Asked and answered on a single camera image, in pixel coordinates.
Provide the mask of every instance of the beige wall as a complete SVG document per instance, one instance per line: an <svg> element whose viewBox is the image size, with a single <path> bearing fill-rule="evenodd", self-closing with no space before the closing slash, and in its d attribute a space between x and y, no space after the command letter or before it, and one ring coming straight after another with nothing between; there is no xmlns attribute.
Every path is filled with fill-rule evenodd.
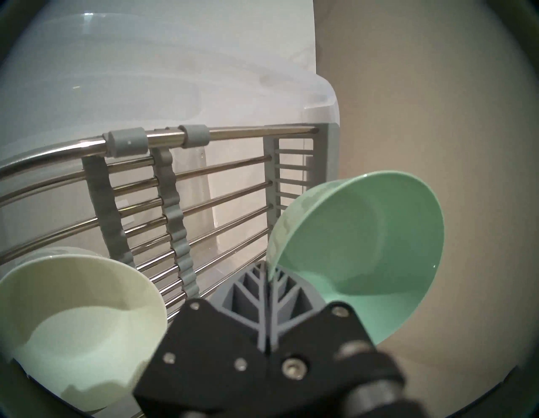
<svg viewBox="0 0 539 418"><path fill-rule="evenodd" d="M381 348L434 416L522 361L539 319L539 88L475 1L315 0L317 72L341 111L342 177L411 172L437 194L434 284Z"/></svg>

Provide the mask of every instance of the screw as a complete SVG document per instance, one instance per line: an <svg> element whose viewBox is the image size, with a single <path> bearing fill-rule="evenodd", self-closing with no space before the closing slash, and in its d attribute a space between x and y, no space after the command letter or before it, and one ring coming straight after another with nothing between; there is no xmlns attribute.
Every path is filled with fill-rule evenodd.
<svg viewBox="0 0 539 418"><path fill-rule="evenodd" d="M245 369L247 369L247 361L241 357L236 359L234 362L234 368L239 372L245 371Z"/></svg>
<svg viewBox="0 0 539 418"><path fill-rule="evenodd" d="M295 357L282 362L282 373L291 380L301 380L307 374L307 365Z"/></svg>
<svg viewBox="0 0 539 418"><path fill-rule="evenodd" d="M176 356L174 353L165 353L163 356L163 361L166 364L174 364L176 362Z"/></svg>
<svg viewBox="0 0 539 418"><path fill-rule="evenodd" d="M352 340L342 344L338 351L335 353L335 360L343 360L353 355L373 351L374 348L367 341L364 340Z"/></svg>
<svg viewBox="0 0 539 418"><path fill-rule="evenodd" d="M348 309L346 309L343 306L335 306L331 310L331 313L339 318L346 318L348 315L350 315L350 313L348 312Z"/></svg>

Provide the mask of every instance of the dish rack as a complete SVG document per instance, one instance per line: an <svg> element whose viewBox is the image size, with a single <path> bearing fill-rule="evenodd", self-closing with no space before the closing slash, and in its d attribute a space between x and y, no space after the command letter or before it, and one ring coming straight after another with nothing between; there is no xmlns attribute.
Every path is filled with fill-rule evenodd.
<svg viewBox="0 0 539 418"><path fill-rule="evenodd" d="M262 137L264 149L264 154L261 156L180 173L174 173L172 169L173 157L170 152L172 148L200 147L207 145L210 141L259 137ZM221 278L207 289L200 291L198 288L196 281L197 275L216 266L218 263L271 232L281 211L286 209L286 206L281 203L281 198L295 199L298 197L297 194L281 191L282 184L303 186L303 189L308 189L317 184L337 178L338 137L338 124L224 128L207 128L205 125L185 125L177 128L155 129L152 131L145 131L143 128L131 128L111 131L91 138L59 143L54 146L36 149L32 152L18 155L10 160L2 161L0 162L0 181L29 170L39 170L46 166L81 159L83 165L82 170L41 180L10 193L0 195L0 207L47 190L86 181L95 210L95 216L64 228L50 231L23 244L8 248L3 253L0 253L0 265L62 239L94 228L100 228L110 257L129 264L141 272L146 272L150 268L156 267L165 261L174 260L172 267L149 276L149 279L157 286L164 299L165 305L169 310L168 321L171 322L185 299L189 297L207 298L238 271L265 256L266 251L264 250L246 260L239 268ZM311 138L313 140L312 149L280 148L279 140L289 138ZM305 156L303 159L304 164L281 164L280 155L282 154ZM178 194L176 182L256 164L264 164L264 182L211 198L190 207L181 207L181 197ZM148 166L153 167L153 177L116 187L111 186L110 174ZM281 173L283 170L304 172L304 180L282 177ZM116 207L115 198L150 188L157 188L157 198L131 204L121 209ZM258 190L265 190L266 202L264 206L199 235L194 239L187 240L187 233L183 224L184 217L246 196ZM131 228L124 228L122 226L122 218L158 207L162 208L161 216ZM266 228L243 240L238 245L218 254L215 258L204 262L202 265L193 266L190 256L191 247L223 234L262 214L266 214ZM165 226L167 229L165 234L138 245L129 245L128 240L130 238L162 226ZM135 265L133 261L135 255L143 254L152 248L166 243L170 244L166 252ZM160 282L164 278L172 275L177 275L177 278L166 286L160 286Z"/></svg>

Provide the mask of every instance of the stainless steel rod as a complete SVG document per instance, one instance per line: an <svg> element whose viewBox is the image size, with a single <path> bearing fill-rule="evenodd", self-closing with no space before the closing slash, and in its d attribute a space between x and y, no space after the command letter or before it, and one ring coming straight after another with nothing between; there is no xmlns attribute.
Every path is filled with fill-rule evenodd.
<svg viewBox="0 0 539 418"><path fill-rule="evenodd" d="M288 197L289 199L297 199L298 197L300 197L300 195L295 195L293 193L285 193L284 191L278 191L275 194L279 197Z"/></svg>
<svg viewBox="0 0 539 418"><path fill-rule="evenodd" d="M108 165L109 173L119 173L126 170L132 170L135 168L141 168L151 166L154 163L153 157L143 157L136 160L113 162ZM83 170L79 170L73 173L64 174L62 176L52 177L50 179L40 181L35 184L23 187L22 189L15 190L11 193L7 193L0 196L0 208L7 204L24 199L25 197L33 196L47 190L53 190L57 187L67 186L68 184L77 183L85 179L85 173Z"/></svg>
<svg viewBox="0 0 539 418"><path fill-rule="evenodd" d="M215 290L221 286L224 282L226 282L228 279L230 279L232 276L234 276L237 272L243 270L244 268L246 268L249 264L252 264L252 263L256 263L258 260L260 260L261 258L263 258L264 256L266 255L266 250L262 251L261 253L257 254L256 256L254 256L253 258L251 258L249 261L247 261L245 264L243 264L240 268L234 270L232 273L226 275L223 279L221 279L220 281L218 281L216 284L212 285L211 287L207 288L206 290L204 290L200 297L201 298L207 298L209 295L211 295L213 292L215 292ZM185 292L182 292L180 293L178 296L174 296L173 298L167 300L165 302L165 305L167 307L171 307L174 303L177 303L179 301L181 301L182 299L185 299L186 298L186 294ZM177 309L174 309L172 312L170 312L168 314L168 322L171 322L172 319L178 315L178 312L179 310L181 309L181 306L178 307Z"/></svg>
<svg viewBox="0 0 539 418"><path fill-rule="evenodd" d="M170 308L172 305L178 303L180 300L183 300L186 298L186 294L185 292L182 292L180 294L177 294L176 296L170 298L169 300L166 300L165 301L165 307L168 309Z"/></svg>
<svg viewBox="0 0 539 418"><path fill-rule="evenodd" d="M181 147L187 135L179 129L154 129L146 131L148 137L148 148Z"/></svg>
<svg viewBox="0 0 539 418"><path fill-rule="evenodd" d="M191 241L189 241L189 245L193 246L193 245L199 244L199 243L204 242L205 240L207 240L207 239L209 239L211 237L214 237L216 235L227 232L227 231L231 230L232 228L237 227L238 225L241 225L241 224L243 224L243 223L245 223L245 222L247 222L247 221L249 221L249 220L251 220L253 218L256 218L257 216L259 216L261 214L264 214L264 213L268 212L268 210L270 210L270 209L271 209L271 205L266 205L263 208L254 210L254 211L248 213L247 215L244 215L244 216L242 216L240 218L237 218L234 221L225 223L224 225L221 225L220 227L212 229L211 231L208 231L205 234L202 234L202 235L199 235L196 238L193 238Z"/></svg>
<svg viewBox="0 0 539 418"><path fill-rule="evenodd" d="M0 208L7 204L24 199L25 197L37 195L42 191L53 190L57 187L66 186L68 184L77 183L84 179L84 171L78 171L75 173L66 174L63 176L53 177L48 180L40 181L39 183L31 184L0 196Z"/></svg>
<svg viewBox="0 0 539 418"><path fill-rule="evenodd" d="M76 139L54 146L38 148L0 162L0 180L15 174L88 155L105 155L107 144L102 136Z"/></svg>
<svg viewBox="0 0 539 418"><path fill-rule="evenodd" d="M174 264L172 267L166 269L165 271L162 271L161 273L158 273L155 276L150 277L150 281L152 283L157 283L160 280L164 279L165 277L170 276L176 271L179 271L179 267L176 264Z"/></svg>
<svg viewBox="0 0 539 418"><path fill-rule="evenodd" d="M114 196L118 197L140 190L151 189L152 187L157 187L158 184L159 182L157 179L152 177L150 179L135 181L133 183L123 184L122 186L116 186L113 187L112 190L114 191Z"/></svg>
<svg viewBox="0 0 539 418"><path fill-rule="evenodd" d="M270 161L270 160L271 160L270 155L263 155L261 157L248 158L246 160L226 162L223 164L215 164L209 167L197 168L195 170L189 170L187 172L176 174L176 181L191 179L193 177L203 176L206 174L219 173L226 170L231 170L233 168L252 166L254 164L260 164L262 162Z"/></svg>
<svg viewBox="0 0 539 418"><path fill-rule="evenodd" d="M165 253L157 256L157 257L154 257L154 258L152 258L152 259L150 259L150 260L148 260L148 261L146 261L146 262L144 262L142 264L139 264L136 267L136 269L138 271L149 270L152 267L155 267L157 264L162 263L165 260L168 260L169 258L174 258L174 255L175 255L174 250L169 250L169 251L167 251L167 252L165 252Z"/></svg>
<svg viewBox="0 0 539 418"><path fill-rule="evenodd" d="M195 270L196 274L203 273L207 269L213 267L214 265L220 263L221 261L229 258L230 256L233 256L238 251L242 250L243 248L247 247L248 245L252 244L256 240L262 238L264 235L267 235L270 231L269 228L265 228L256 235L253 235L251 238L246 239L245 241L241 242L240 244L236 245L234 248L231 248L228 251L225 251L221 254L219 254L217 257L215 257L213 260L208 261L206 264L201 265L199 268Z"/></svg>
<svg viewBox="0 0 539 418"><path fill-rule="evenodd" d="M264 206L263 208L260 208L260 209L257 209L257 210L254 210L234 221L231 221L231 222L228 222L228 223L225 223L224 225L221 225L220 227L217 227L217 228L214 228L212 229L211 231L208 231L204 234L201 234L199 235L198 237L196 238L193 238L192 240L189 241L189 245L190 246L194 246L194 245L197 245L197 244L200 244L201 242L204 242L206 241L207 239L211 238L211 237L214 237L214 236L217 236L219 234L222 234L224 232L227 232L229 230L231 230L232 228L235 228L237 227L238 225L241 225L265 212L267 212L268 210L271 209L271 205L266 205ZM162 216L161 218L164 218L164 224L166 224L167 222L167 219ZM150 221L150 222L155 222L155 221L158 221L160 220L161 218L158 218L157 220L153 220L153 221ZM170 241L170 235L168 233L164 234L164 235L161 235L157 238L153 238L153 239L150 239L149 241L146 241L146 242L143 242L142 244L139 244L137 245L136 247L133 247L131 249L131 253L135 256L135 255L138 255L146 250L149 250L150 248L154 248L158 245L161 245L161 244L165 244L167 242Z"/></svg>
<svg viewBox="0 0 539 418"><path fill-rule="evenodd" d="M156 238L152 238L146 242L143 242L142 244L139 244L133 248L131 248L131 253L136 256L138 254L141 254L151 248L155 248L159 245L166 244L167 242L170 242L170 235L167 232L166 234L159 235Z"/></svg>
<svg viewBox="0 0 539 418"><path fill-rule="evenodd" d="M152 219L151 221L141 223L140 225L136 225L132 228L126 229L126 237L132 238L136 235L142 234L143 232L150 231L152 229L162 227L163 225L167 224L167 217L162 215L159 218Z"/></svg>
<svg viewBox="0 0 539 418"><path fill-rule="evenodd" d="M159 289L159 293L161 294L161 296L165 296L166 294L169 294L170 292L182 287L182 284L183 284L182 280L178 279L170 283L169 285L165 286L164 288Z"/></svg>
<svg viewBox="0 0 539 418"><path fill-rule="evenodd" d="M221 254L219 254L217 257L215 257L214 259L208 261L206 264L203 264L201 265L200 267L198 267L197 269L195 269L195 274L200 274L200 273L203 273L204 271L206 271L207 269L213 267L214 265L220 263L221 261L229 258L230 256L233 256L234 254L236 254L238 251L242 250L243 248L247 247L248 245L252 244L253 242L255 242L256 240L262 238L264 235L266 235L268 232L270 231L269 228L266 228L262 231L260 231L258 234L256 235L253 235L251 238L248 238L246 239L245 241L239 243L238 245L236 245L234 248L231 248L230 250L227 250ZM165 286L164 288L160 289L159 290L159 293L164 296L170 292L172 292L173 290L179 288L180 286L182 285L182 280L181 279L178 279L176 280L175 282L172 282L170 283L168 286Z"/></svg>
<svg viewBox="0 0 539 418"><path fill-rule="evenodd" d="M147 200L145 202L135 203L131 206L126 206L125 208L119 209L118 212L120 213L120 216L124 218L126 216L144 212L148 209L157 208L162 204L163 201L160 197L158 197L155 199ZM49 234L33 239L30 242L19 245L11 250L0 254L0 265L7 263L8 261L11 261L17 257L23 256L33 250L37 250L56 241L60 241L61 239L71 237L78 234L79 232L87 231L88 229L97 227L98 225L98 219L96 217L93 217L91 219L86 219L68 227L59 229L58 231L51 232Z"/></svg>
<svg viewBox="0 0 539 418"><path fill-rule="evenodd" d="M246 160L227 162L224 164L216 164L209 167L197 168L194 170L189 170L186 172L176 174L176 181L191 179L193 177L199 177L206 174L219 173L226 170L231 170L233 168L252 166L254 164L260 164L265 161L271 160L271 156L266 155L262 157L249 158ZM135 191L151 189L152 187L157 187L159 182L155 177L151 179L145 179L140 181L135 181L133 183L124 184L122 186L116 186L113 188L115 196L123 196Z"/></svg>
<svg viewBox="0 0 539 418"><path fill-rule="evenodd" d="M211 295L215 290L221 286L224 282L226 282L228 279L230 279L232 276L234 276L238 271L243 270L246 268L249 264L256 263L258 260L263 258L266 255L266 250L262 251L261 253L255 255L253 258L251 258L249 261L247 261L245 264L243 264L240 268L234 270L229 275L225 276L223 279L219 280L216 284L213 284L206 290L204 290L201 293L201 298L207 298L209 295Z"/></svg>
<svg viewBox="0 0 539 418"><path fill-rule="evenodd" d="M149 167L154 165L154 158L151 155L141 158L135 158L133 160L118 161L107 164L108 173L120 173L127 170L134 170L136 168Z"/></svg>
<svg viewBox="0 0 539 418"><path fill-rule="evenodd" d="M163 200L160 197L156 197L154 199L146 200L144 202L125 206L124 208L118 209L118 212L120 213L120 216L122 218L125 218L127 216L139 214L140 212L144 212L145 210L158 208L159 206L163 206Z"/></svg>
<svg viewBox="0 0 539 418"><path fill-rule="evenodd" d="M283 183L283 184L295 184L296 186L312 186L312 183L304 180L292 180L292 179L275 179L277 183Z"/></svg>
<svg viewBox="0 0 539 418"><path fill-rule="evenodd" d="M247 187L245 189L235 191L232 193L228 193L226 195L216 197L214 199L208 200L206 202L203 202L201 204L192 206L190 208L186 208L183 213L184 216L189 216L194 213L200 212L201 210L212 208L214 206L217 206L221 203L228 202L230 200L234 200L235 198L242 197L245 195L248 195L249 193L253 193L257 190L262 190L267 187L269 187L272 183L271 182L265 182L261 184L256 184L255 186ZM122 218L125 218L126 216L135 215L140 212L144 212L149 209L158 208L163 204L163 201L160 197L156 197L154 199L150 199L144 202L135 203L130 206L126 206L124 208L121 208L118 210L120 213L120 216ZM56 241L59 241L61 239L71 237L79 232L87 231L88 229L91 229L93 227L98 226L98 220L97 218L91 218L87 219L85 221L78 222L74 225L70 225L68 227L65 227L59 231L52 232L50 234L44 235L42 237L38 237L28 243L22 244L18 247L15 247L11 250L5 251L4 253L0 254L0 265L7 263L8 261L11 261L17 257L20 257L22 255L25 255L33 250L37 250L41 247L44 247L46 245L49 245L51 243L54 243ZM154 225L148 225L148 223L143 225L138 225L136 227L133 227L131 229L128 229L126 231L126 235L128 237L137 235L134 231L134 229L146 227L146 230L150 230L153 228L157 228L159 226L157 223Z"/></svg>
<svg viewBox="0 0 539 418"><path fill-rule="evenodd" d="M309 170L309 167L307 166L296 166L294 164L275 164L275 168L282 168L284 170L301 170L301 171Z"/></svg>
<svg viewBox="0 0 539 418"><path fill-rule="evenodd" d="M253 138L276 135L316 134L318 128L310 125L275 125L254 127L210 128L212 141L223 139ZM152 147L180 147L185 133L179 129L156 129L146 131L148 145ZM74 160L89 155L106 155L107 144L103 136L63 142L0 162L0 180L24 171L45 167L58 162Z"/></svg>
<svg viewBox="0 0 539 418"><path fill-rule="evenodd" d="M312 149L276 149L276 154L314 155Z"/></svg>
<svg viewBox="0 0 539 418"><path fill-rule="evenodd" d="M239 197L248 195L250 193L254 193L255 191L266 189L271 185L272 185L271 181L266 181L264 183L256 184L255 186L250 186L250 187L246 187L245 189L241 189L241 190L238 190L238 191L233 191L232 193L228 193L228 194L223 195L223 196L215 197L215 198L210 199L210 200L208 200L206 202L196 204L194 206L190 206L190 207L183 210L183 214L184 214L184 216L189 216L189 215L195 214L197 212L200 212L202 210L213 208L214 206L217 206L219 204L229 202L230 200L234 200L234 199L237 199Z"/></svg>
<svg viewBox="0 0 539 418"><path fill-rule="evenodd" d="M167 316L168 323L170 323L170 322L172 321L172 319L173 319L176 315L178 315L178 312L179 312L179 310L180 310L181 308L182 308L182 307L180 306L180 307L174 309L172 312L170 312L170 313L168 314L168 316Z"/></svg>
<svg viewBox="0 0 539 418"><path fill-rule="evenodd" d="M210 128L212 141L222 139L255 138L259 136L316 134L319 129L308 125L273 125Z"/></svg>
<svg viewBox="0 0 539 418"><path fill-rule="evenodd" d="M60 241L61 239L68 238L80 232L84 232L94 227L97 227L98 225L99 225L98 219L91 218L91 219L87 219L85 221L76 223L74 225L70 225L69 227L65 227L54 232L50 232L49 234L43 235L28 243L19 245L9 251L3 252L2 254L0 254L0 265L5 264L11 260L14 260L17 257L23 256L33 250L37 250L41 247L52 244L56 241Z"/></svg>

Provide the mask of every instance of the mint green bowl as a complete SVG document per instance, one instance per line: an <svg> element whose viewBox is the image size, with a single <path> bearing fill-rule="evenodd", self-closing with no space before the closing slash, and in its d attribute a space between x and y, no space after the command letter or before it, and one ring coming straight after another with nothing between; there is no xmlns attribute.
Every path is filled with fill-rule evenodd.
<svg viewBox="0 0 539 418"><path fill-rule="evenodd" d="M277 220L266 258L270 278L279 264L326 302L350 304L378 344L427 293L443 245L432 190L410 174L375 172L303 193Z"/></svg>

